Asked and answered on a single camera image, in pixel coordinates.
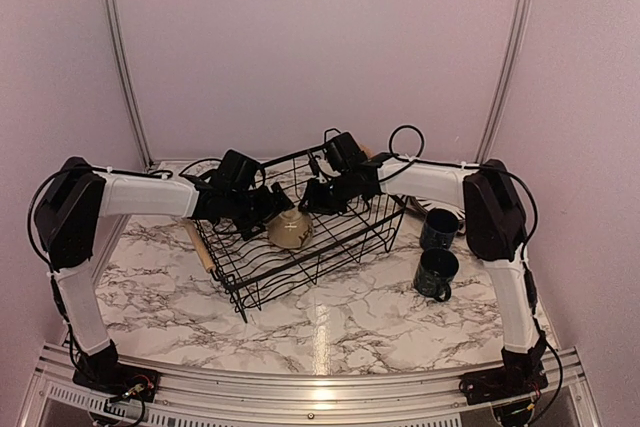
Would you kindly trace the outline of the black wire dish rack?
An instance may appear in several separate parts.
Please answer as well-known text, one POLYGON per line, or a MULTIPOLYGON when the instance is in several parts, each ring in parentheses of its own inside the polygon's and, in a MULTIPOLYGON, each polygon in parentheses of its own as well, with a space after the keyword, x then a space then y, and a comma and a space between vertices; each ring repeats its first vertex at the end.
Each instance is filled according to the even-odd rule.
MULTIPOLYGON (((307 181, 313 177, 306 151, 314 152, 321 167, 331 174, 320 147, 340 133, 343 132, 330 129, 318 146, 260 162, 267 184, 279 182, 298 209, 307 181)), ((245 317, 249 310, 260 309, 306 284, 315 284, 344 266, 390 251, 405 209, 404 196, 382 194, 352 199, 346 213, 303 212, 311 216, 314 235, 308 245, 296 250, 277 247, 268 240, 267 226, 273 219, 263 233, 249 241, 233 234, 235 227, 229 220, 215 224, 192 221, 215 264, 210 276, 229 296, 235 311, 245 317)))

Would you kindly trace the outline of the beige ceramic bowl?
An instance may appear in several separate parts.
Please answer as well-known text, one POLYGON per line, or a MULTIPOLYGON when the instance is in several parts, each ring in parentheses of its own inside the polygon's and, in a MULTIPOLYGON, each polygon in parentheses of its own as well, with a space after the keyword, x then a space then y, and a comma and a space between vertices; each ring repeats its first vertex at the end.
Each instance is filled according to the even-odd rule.
POLYGON ((297 208, 280 213, 267 226, 268 240, 275 246, 296 250, 308 245, 313 238, 311 216, 297 208))

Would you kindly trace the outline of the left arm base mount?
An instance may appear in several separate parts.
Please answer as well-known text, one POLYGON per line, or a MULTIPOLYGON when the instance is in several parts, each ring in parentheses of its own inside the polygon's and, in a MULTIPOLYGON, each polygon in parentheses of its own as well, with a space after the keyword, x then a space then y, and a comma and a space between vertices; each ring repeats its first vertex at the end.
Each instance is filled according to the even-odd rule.
POLYGON ((155 398, 159 372, 153 369, 123 364, 115 343, 101 351, 89 355, 75 345, 73 382, 95 391, 111 394, 116 401, 125 399, 125 393, 134 387, 141 386, 134 397, 144 402, 152 402, 155 398))

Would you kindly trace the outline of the dark green mug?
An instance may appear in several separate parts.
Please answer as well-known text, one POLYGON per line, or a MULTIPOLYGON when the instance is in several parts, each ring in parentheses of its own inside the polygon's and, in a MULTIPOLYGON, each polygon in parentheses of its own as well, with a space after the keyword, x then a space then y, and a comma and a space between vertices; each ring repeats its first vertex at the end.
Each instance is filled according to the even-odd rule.
POLYGON ((458 270, 458 259, 450 250, 432 248, 423 251, 413 278, 413 287, 424 297, 440 303, 447 302, 451 299, 451 283, 458 270))

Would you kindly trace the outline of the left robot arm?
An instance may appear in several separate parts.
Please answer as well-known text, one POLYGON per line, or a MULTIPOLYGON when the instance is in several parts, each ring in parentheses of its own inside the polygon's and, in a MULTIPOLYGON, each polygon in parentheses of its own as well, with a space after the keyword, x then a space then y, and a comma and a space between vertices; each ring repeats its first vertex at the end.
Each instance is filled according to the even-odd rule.
POLYGON ((249 239, 292 209, 283 188, 266 182, 264 166, 234 150, 199 175, 177 178, 90 165, 70 157, 34 194, 29 237, 49 268, 54 301, 79 352, 78 370, 106 392, 125 385, 126 370, 103 323, 92 280, 101 219, 159 215, 215 224, 229 220, 249 239))

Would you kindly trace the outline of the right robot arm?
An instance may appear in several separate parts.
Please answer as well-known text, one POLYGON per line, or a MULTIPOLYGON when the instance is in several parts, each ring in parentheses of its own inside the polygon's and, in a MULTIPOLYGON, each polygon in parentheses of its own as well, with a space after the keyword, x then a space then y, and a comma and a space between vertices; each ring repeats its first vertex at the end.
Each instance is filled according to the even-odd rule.
POLYGON ((312 167, 299 208, 303 212, 343 213, 356 198, 401 195, 432 198, 464 214, 470 251, 488 270, 503 325, 503 365, 490 371, 495 385, 515 395, 527 384, 540 384, 542 357, 548 349, 536 318, 538 295, 528 266, 527 247, 534 230, 518 192, 526 187, 503 162, 480 164, 425 160, 393 149, 369 157, 348 132, 320 147, 332 173, 312 167))

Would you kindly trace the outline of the white striped round plate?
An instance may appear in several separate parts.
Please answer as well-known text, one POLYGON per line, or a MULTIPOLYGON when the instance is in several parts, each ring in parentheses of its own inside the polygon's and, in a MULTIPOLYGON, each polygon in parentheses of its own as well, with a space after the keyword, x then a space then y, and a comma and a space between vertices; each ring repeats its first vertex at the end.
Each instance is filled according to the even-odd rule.
POLYGON ((407 199, 407 208, 416 216, 425 217, 433 209, 444 209, 452 212, 458 220, 464 220, 464 211, 456 207, 455 205, 434 201, 429 199, 423 199, 418 197, 409 197, 407 199))

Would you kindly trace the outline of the navy blue mug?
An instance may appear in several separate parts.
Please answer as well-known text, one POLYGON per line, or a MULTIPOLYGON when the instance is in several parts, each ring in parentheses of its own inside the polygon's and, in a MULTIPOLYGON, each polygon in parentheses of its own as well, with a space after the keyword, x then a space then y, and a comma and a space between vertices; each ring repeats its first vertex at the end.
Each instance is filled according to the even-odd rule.
POLYGON ((427 213, 423 223, 419 244, 423 250, 448 250, 460 227, 458 217, 451 211, 434 208, 427 213))

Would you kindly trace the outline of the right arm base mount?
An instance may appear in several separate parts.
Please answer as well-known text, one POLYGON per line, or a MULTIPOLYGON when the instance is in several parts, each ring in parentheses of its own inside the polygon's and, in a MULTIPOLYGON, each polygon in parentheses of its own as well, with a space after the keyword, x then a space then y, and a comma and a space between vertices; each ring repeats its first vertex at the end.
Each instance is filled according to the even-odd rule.
POLYGON ((461 376, 459 390, 469 405, 536 393, 549 385, 540 355, 504 350, 502 357, 500 367, 461 376))

